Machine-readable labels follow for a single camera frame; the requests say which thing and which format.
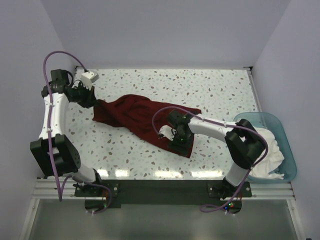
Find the translucent blue plastic basket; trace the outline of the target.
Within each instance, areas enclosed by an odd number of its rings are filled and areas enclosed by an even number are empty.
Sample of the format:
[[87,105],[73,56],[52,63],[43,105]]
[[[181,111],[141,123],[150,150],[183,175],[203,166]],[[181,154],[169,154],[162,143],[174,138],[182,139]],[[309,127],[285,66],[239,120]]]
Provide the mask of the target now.
[[254,127],[266,128],[270,130],[274,134],[275,140],[277,141],[280,151],[284,156],[284,161],[277,169],[278,173],[284,174],[283,180],[270,180],[265,182],[261,180],[254,181],[251,180],[249,176],[248,179],[252,182],[260,184],[291,182],[297,175],[297,166],[285,130],[280,120],[267,112],[243,112],[236,115],[233,120],[237,122],[241,119],[248,120]]

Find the aluminium extrusion rail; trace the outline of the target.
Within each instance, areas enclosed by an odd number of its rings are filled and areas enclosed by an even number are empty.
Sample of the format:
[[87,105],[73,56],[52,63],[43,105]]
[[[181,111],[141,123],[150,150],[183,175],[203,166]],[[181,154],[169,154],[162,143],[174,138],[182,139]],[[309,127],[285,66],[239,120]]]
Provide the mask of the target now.
[[68,182],[38,179],[22,240],[305,240],[289,183],[246,183],[221,199],[217,180]]

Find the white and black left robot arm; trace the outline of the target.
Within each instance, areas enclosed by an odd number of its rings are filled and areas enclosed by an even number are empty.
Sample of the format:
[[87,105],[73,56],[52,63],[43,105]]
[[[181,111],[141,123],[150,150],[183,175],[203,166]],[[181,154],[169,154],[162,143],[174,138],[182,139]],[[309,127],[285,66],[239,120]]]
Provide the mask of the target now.
[[45,177],[71,176],[76,182],[87,183],[86,191],[99,196],[104,184],[98,172],[81,163],[80,153],[66,136],[66,113],[69,103],[89,109],[97,105],[93,83],[99,79],[94,71],[85,70],[74,80],[67,70],[51,71],[51,81],[43,87],[45,113],[38,140],[30,150]]

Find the white crumpled t-shirt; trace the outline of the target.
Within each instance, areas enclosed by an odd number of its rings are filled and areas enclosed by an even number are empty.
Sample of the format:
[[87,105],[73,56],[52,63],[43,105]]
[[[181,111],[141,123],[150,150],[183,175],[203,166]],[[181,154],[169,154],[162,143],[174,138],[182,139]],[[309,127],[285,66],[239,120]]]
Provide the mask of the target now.
[[254,129],[266,140],[268,152],[263,160],[251,170],[249,178],[252,181],[262,182],[283,180],[285,174],[277,171],[285,157],[278,146],[275,135],[265,127],[254,126]]

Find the dark red t-shirt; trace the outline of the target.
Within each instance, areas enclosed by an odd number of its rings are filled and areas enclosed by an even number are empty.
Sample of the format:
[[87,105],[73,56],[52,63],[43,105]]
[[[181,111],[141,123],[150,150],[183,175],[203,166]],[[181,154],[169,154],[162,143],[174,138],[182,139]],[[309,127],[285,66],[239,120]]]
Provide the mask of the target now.
[[93,121],[106,124],[115,128],[127,128],[143,141],[150,143],[165,151],[190,158],[193,145],[191,144],[186,154],[169,148],[169,139],[159,138],[152,126],[154,114],[162,108],[174,107],[167,102],[152,101],[145,96],[127,94],[113,102],[99,99],[93,107]]

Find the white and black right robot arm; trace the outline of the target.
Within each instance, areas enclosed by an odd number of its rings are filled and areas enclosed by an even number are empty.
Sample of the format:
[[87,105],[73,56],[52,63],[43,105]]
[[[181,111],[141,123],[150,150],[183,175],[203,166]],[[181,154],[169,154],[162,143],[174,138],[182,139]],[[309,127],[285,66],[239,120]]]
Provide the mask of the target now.
[[268,152],[266,140],[245,119],[223,122],[205,118],[202,114],[182,114],[173,110],[167,121],[169,125],[162,126],[159,133],[169,139],[169,147],[180,154],[185,155],[191,148],[194,135],[207,136],[226,144],[233,164],[224,177],[222,189],[230,197],[241,190],[240,185],[255,162]]

